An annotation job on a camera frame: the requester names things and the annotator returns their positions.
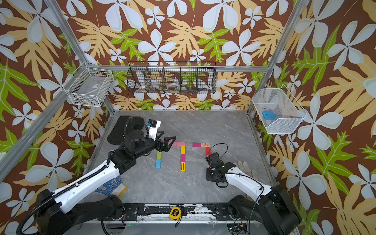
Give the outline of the blue block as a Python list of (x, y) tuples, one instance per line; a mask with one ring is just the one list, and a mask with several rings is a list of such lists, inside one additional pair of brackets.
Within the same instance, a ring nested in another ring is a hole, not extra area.
[(157, 159), (156, 160), (155, 168), (156, 169), (160, 169), (161, 168), (161, 159)]

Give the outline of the yellow red striped block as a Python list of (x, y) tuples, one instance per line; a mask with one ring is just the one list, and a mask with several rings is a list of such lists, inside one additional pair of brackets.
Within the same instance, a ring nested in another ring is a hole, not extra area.
[(181, 172), (185, 172), (186, 171), (186, 163), (185, 162), (181, 162), (180, 163), (180, 171)]

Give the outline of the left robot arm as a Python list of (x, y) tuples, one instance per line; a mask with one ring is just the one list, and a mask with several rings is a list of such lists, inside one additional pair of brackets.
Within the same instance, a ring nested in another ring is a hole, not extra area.
[(107, 160), (100, 166), (69, 185), (54, 192), (43, 191), (37, 197), (37, 206), (20, 222), (16, 233), (24, 234), (23, 228), (32, 217), (39, 228), (39, 235), (62, 235), (71, 227), (99, 218), (119, 219), (123, 216), (123, 203), (115, 195), (96, 201), (81, 203), (90, 193), (108, 181), (122, 175), (133, 167), (137, 159), (153, 150), (168, 152), (176, 137), (165, 137), (157, 131), (153, 139), (142, 130), (130, 131), (124, 136), (119, 148), (108, 153)]

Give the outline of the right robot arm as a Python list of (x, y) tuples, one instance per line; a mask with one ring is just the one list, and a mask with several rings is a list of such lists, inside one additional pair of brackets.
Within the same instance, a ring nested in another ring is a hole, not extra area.
[(238, 195), (228, 202), (234, 219), (247, 218), (260, 222), (270, 235), (289, 235), (302, 217), (287, 191), (280, 186), (269, 186), (245, 174), (235, 164), (224, 163), (218, 153), (206, 157), (209, 167), (206, 180), (235, 186), (250, 199)]

